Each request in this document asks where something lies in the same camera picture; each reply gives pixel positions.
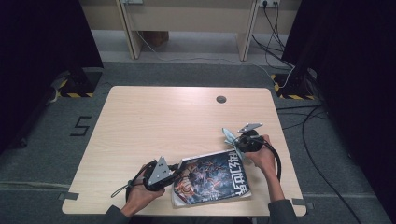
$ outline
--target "cable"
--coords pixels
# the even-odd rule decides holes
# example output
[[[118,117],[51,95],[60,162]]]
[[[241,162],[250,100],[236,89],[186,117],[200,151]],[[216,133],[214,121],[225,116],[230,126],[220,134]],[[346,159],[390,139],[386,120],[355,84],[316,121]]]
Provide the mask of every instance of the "cable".
[[[264,50],[265,52],[271,54],[271,56],[273,56],[274,58],[278,59],[280,62],[282,62],[283,64],[287,65],[290,68],[293,68],[294,66],[291,63],[285,62],[283,61],[281,58],[279,58],[276,54],[274,54],[273,52],[270,51],[271,48],[264,46],[262,43],[260,43],[256,37],[254,35],[252,35],[254,41],[259,45],[259,47]],[[282,69],[282,70],[289,70],[289,69],[285,69],[285,68],[278,68],[278,67],[274,67],[271,64],[268,63],[268,66],[275,68],[275,69]]]
[[[317,113],[317,114],[315,114],[315,115],[313,115],[312,117],[315,117],[315,118],[317,118],[317,119],[328,119],[328,118],[323,118],[323,117],[321,117],[321,116],[319,116],[319,114],[323,114],[323,113],[326,113],[326,112],[319,112],[319,113]],[[303,114],[303,113],[277,113],[278,115],[302,115],[302,116],[307,116],[307,114]]]
[[[315,115],[312,115],[312,117],[311,117],[310,119],[312,119],[312,118],[325,119],[325,118],[322,118],[322,117],[319,117],[319,116],[318,116],[319,114],[322,114],[322,113],[324,113],[324,112],[320,112],[320,113],[317,113],[317,114],[315,114]],[[287,130],[287,129],[290,129],[290,128],[294,128],[294,127],[297,127],[297,126],[302,125],[302,124],[304,124],[304,122],[291,125],[291,126],[289,126],[289,127],[287,127],[287,128],[282,128],[282,130]]]
[[[277,108],[276,110],[287,110],[287,109],[299,109],[299,108],[312,108],[312,107],[317,107],[321,105],[298,105],[298,106],[291,106],[291,107],[281,107]]]
[[[276,159],[276,165],[277,165],[277,180],[280,182],[280,177],[282,175],[282,163],[280,162],[280,157],[279,154],[277,154],[277,151],[269,144],[267,141],[263,141],[263,144],[270,149],[270,151],[274,154],[274,157]]]
[[[54,87],[52,87],[52,88],[54,89],[55,95],[54,95],[53,99],[49,99],[47,101],[47,105],[55,103],[58,100],[58,95],[59,95],[58,89],[56,89]]]
[[[312,164],[314,165],[315,169],[318,171],[319,175],[323,178],[323,180],[329,185],[330,188],[332,188],[332,190],[334,191],[334,193],[338,196],[338,198],[344,203],[344,205],[347,207],[347,209],[349,210],[349,212],[352,214],[352,216],[358,221],[358,223],[361,223],[361,221],[359,220],[358,216],[355,214],[355,212],[352,210],[352,208],[349,206],[349,204],[347,203],[347,201],[344,199],[343,196],[341,196],[341,194],[338,192],[338,190],[332,186],[332,184],[329,182],[329,180],[327,180],[327,178],[324,176],[324,174],[319,170],[318,166],[316,165],[314,159],[312,158],[312,155],[308,149],[306,140],[305,140],[305,124],[306,122],[309,120],[309,118],[311,117],[311,115],[315,112],[315,110],[319,109],[321,107],[321,105],[316,106],[309,114],[308,116],[305,118],[304,122],[303,122],[303,128],[302,128],[302,135],[303,135],[303,143],[304,143],[304,148],[305,151],[309,157],[309,159],[311,160]]]
[[[70,185],[53,184],[45,182],[24,182],[24,181],[0,181],[0,189],[2,185],[19,189],[20,187],[27,187],[30,189],[70,189]]]
[[[283,45],[282,41],[280,40],[279,34],[276,32],[276,28],[277,27],[273,26],[273,24],[271,23],[270,18],[267,15],[267,11],[265,9],[266,9],[266,6],[263,7],[264,15],[267,18],[268,22],[270,23],[271,30],[273,31],[271,37],[274,36],[274,40],[279,44],[279,46],[283,50],[283,48],[285,48],[285,46]],[[276,10],[276,26],[277,26],[277,13],[278,13],[278,11]]]
[[[117,189],[116,191],[114,191],[114,193],[111,194],[111,198],[116,197],[117,194],[119,194],[123,189],[126,188],[132,188],[134,186],[134,182],[136,181],[136,179],[144,172],[146,171],[146,169],[152,165],[155,164],[157,161],[151,161],[148,164],[146,164],[142,169],[140,169],[140,171],[137,173],[137,175],[130,181],[128,181],[127,185],[122,186],[121,188]]]
[[[275,5],[275,28],[276,28],[276,36],[277,39],[279,40],[279,46],[284,51],[285,45],[283,45],[282,40],[279,37],[279,31],[277,30],[277,19],[279,18],[279,4],[277,2],[274,2]]]
[[[286,85],[287,85],[287,84],[288,84],[288,82],[289,82],[289,77],[290,77],[291,73],[293,72],[294,68],[295,68],[295,67],[291,68],[291,70],[290,70],[290,71],[289,71],[289,73],[288,73],[288,76],[286,77],[286,81],[285,81],[285,83],[283,84],[283,86],[279,87],[280,89],[282,89],[282,88],[285,88],[285,87],[286,87]]]

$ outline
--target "power cord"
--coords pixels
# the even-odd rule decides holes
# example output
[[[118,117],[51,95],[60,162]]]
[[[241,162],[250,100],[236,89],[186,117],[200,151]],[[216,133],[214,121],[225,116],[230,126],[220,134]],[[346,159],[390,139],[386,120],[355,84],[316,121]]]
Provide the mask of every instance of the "power cord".
[[[270,24],[271,30],[273,31],[272,34],[271,34],[270,41],[268,42],[268,46],[269,46],[269,43],[271,42],[271,39],[274,38],[274,40],[279,44],[281,50],[283,51],[283,49],[285,48],[285,45],[283,45],[282,41],[280,40],[279,33],[278,33],[278,31],[277,31],[277,19],[278,19],[279,7],[278,7],[277,2],[274,2],[274,4],[275,4],[275,6],[276,6],[276,11],[275,11],[275,13],[276,13],[276,16],[275,16],[275,18],[276,18],[275,26],[273,26],[273,24],[271,23],[271,20],[270,20],[270,18],[268,17],[267,11],[265,10],[265,9],[267,9],[267,5],[268,5],[267,1],[263,1],[263,2],[262,2],[262,8],[263,8],[263,10],[264,10],[264,15],[265,15],[265,17],[267,18],[268,23]]]
[[[277,108],[276,110],[289,110],[289,109],[300,109],[300,108],[312,108],[312,107],[317,107],[321,105],[297,105],[297,106],[291,106],[291,107],[281,107]]]
[[[322,117],[319,116],[319,114],[322,114],[322,113],[324,113],[324,112],[320,112],[320,113],[317,113],[317,114],[313,115],[313,116],[311,117],[311,119],[312,119],[312,118],[326,119],[326,118],[322,118]],[[303,124],[303,122],[298,123],[298,124],[294,124],[294,125],[291,125],[291,126],[289,126],[289,127],[287,127],[287,128],[282,128],[282,130],[287,130],[287,129],[290,129],[290,128],[294,128],[294,127],[300,126],[300,125],[302,125],[302,124]]]
[[[264,46],[264,44],[260,43],[256,37],[254,35],[252,35],[253,40],[257,43],[257,45],[259,45],[260,49],[264,50],[266,53],[271,54],[271,56],[273,56],[274,58],[278,59],[280,62],[282,62],[283,64],[285,64],[286,66],[293,68],[294,66],[291,63],[285,62],[283,61],[281,58],[279,58],[276,54],[274,54],[271,50],[277,50],[277,51],[282,51],[280,49],[272,49],[269,48],[268,46]],[[268,63],[268,66],[275,68],[275,69],[281,69],[281,70],[289,70],[287,68],[281,68],[281,67],[274,67],[271,64],[269,64],[267,57],[265,57],[265,61]]]
[[[355,214],[353,209],[349,206],[347,201],[344,199],[344,197],[338,192],[338,190],[329,182],[329,180],[326,178],[326,176],[319,170],[317,164],[315,163],[314,159],[312,158],[312,155],[308,149],[308,145],[305,140],[305,124],[306,122],[310,119],[311,115],[321,107],[321,105],[316,106],[309,114],[306,116],[304,122],[303,122],[303,128],[302,128],[302,135],[303,135],[303,143],[304,143],[304,148],[305,151],[309,157],[309,160],[311,160],[312,164],[314,165],[315,169],[318,171],[319,175],[323,178],[323,180],[329,185],[329,187],[334,191],[334,193],[338,196],[338,198],[344,203],[344,205],[347,207],[349,212],[352,214],[352,216],[358,221],[358,223],[361,223],[359,220],[358,216]]]
[[[263,143],[268,149],[270,149],[270,151],[274,154],[274,157],[276,159],[276,167],[277,167],[277,180],[279,180],[280,182],[280,177],[282,176],[282,163],[280,161],[280,157],[279,154],[277,154],[277,151],[273,148],[273,146],[271,146],[271,144],[269,144],[267,141],[263,140],[263,141],[259,141],[257,139],[252,139],[253,141],[257,141],[260,143]]]

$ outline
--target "metal bracket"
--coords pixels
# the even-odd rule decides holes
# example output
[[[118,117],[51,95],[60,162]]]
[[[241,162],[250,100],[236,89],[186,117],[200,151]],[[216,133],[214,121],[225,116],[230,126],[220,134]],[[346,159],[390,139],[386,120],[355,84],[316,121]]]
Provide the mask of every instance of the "metal bracket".
[[[157,165],[154,168],[154,171],[151,174],[151,177],[148,180],[150,185],[153,185],[171,175],[171,171],[168,168],[168,164],[166,164],[165,158],[160,157],[157,162]]]
[[[262,123],[248,123],[245,127],[238,130],[238,133],[247,133],[248,131],[251,131],[251,130],[261,127],[261,126],[262,126]]]
[[[142,5],[143,0],[120,0],[124,5]]]

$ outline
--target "magazine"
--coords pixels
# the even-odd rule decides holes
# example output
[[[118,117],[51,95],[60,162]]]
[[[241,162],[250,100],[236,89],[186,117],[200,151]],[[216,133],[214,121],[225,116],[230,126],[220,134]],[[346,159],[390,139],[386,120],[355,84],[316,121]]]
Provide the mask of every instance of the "magazine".
[[[241,159],[234,149],[181,160],[172,187],[174,206],[196,205],[251,195]]]

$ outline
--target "yellow and black tape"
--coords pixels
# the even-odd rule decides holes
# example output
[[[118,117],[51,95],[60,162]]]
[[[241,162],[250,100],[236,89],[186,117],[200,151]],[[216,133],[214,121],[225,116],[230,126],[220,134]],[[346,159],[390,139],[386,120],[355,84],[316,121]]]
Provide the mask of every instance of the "yellow and black tape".
[[[271,79],[275,82],[274,89],[276,92],[277,97],[281,99],[292,99],[292,100],[314,100],[314,96],[308,92],[306,93],[297,93],[286,88],[280,88],[279,83],[276,79],[276,74],[271,75]]]
[[[61,86],[58,89],[59,97],[70,97],[70,98],[79,98],[79,97],[92,97],[93,92],[85,92],[84,90],[73,90],[67,88],[67,80],[65,79]]]

